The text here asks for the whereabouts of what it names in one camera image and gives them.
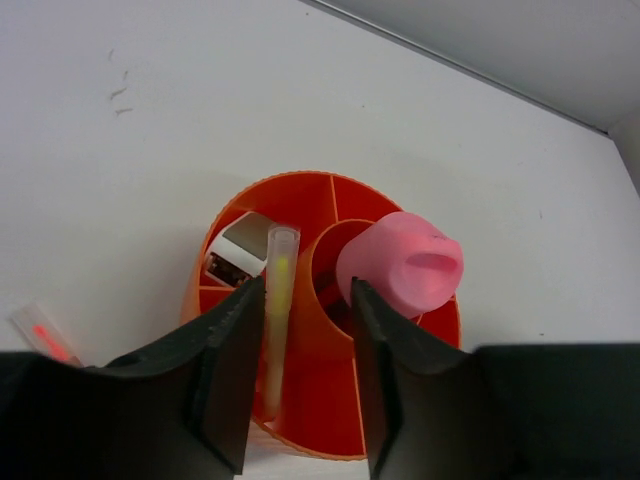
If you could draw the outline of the pink glue bottle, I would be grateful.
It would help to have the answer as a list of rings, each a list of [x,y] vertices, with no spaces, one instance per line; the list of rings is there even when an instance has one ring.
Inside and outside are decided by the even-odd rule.
[[[351,302],[354,278],[368,282],[398,313],[414,318],[443,306],[464,271],[460,244],[424,218],[393,212],[350,240],[340,251],[336,280]]]

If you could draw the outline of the yellow beige stick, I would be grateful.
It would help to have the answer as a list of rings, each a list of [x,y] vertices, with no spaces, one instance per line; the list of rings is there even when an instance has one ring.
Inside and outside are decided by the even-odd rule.
[[[264,414],[276,417],[281,403],[288,324],[300,244],[300,232],[275,225],[268,232],[265,297],[266,370]]]

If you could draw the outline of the white black stapler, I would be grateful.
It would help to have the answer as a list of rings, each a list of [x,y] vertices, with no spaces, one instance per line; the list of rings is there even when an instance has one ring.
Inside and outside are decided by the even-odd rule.
[[[267,261],[268,233],[274,224],[268,217],[249,211],[225,226],[206,250],[203,274],[232,288],[260,276]]]

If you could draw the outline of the pink thin pencil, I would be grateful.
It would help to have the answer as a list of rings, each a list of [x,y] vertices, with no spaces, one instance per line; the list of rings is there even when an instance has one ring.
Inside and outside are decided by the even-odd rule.
[[[54,323],[36,303],[15,311],[9,319],[37,352],[61,363],[75,367],[83,366]]]

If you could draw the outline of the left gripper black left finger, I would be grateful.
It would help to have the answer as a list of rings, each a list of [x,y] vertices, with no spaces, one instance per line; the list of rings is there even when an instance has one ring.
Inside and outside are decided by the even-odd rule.
[[[5,479],[231,479],[244,466],[265,285],[103,367],[1,356]]]

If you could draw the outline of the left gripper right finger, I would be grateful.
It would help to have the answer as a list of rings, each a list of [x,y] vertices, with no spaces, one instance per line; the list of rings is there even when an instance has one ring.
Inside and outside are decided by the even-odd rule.
[[[362,425],[374,479],[635,479],[635,343],[464,352],[351,289]]]

